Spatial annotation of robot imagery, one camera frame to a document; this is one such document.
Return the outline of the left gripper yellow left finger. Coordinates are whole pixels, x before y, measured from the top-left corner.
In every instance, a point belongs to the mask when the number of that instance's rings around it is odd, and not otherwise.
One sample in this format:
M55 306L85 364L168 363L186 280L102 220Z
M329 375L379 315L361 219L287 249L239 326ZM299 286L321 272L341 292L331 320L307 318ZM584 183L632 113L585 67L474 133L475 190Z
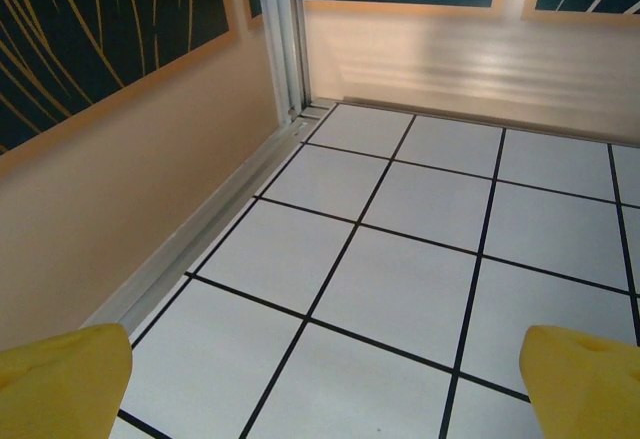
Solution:
M1 353L3 438L107 438L132 371L119 324L102 324Z

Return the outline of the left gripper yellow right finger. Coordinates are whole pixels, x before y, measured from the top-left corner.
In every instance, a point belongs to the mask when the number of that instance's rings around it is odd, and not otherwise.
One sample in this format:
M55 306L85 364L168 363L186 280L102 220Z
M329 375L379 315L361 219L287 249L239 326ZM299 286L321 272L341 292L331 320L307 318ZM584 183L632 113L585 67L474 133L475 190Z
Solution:
M546 438L637 438L639 348L557 326L530 327L519 368Z

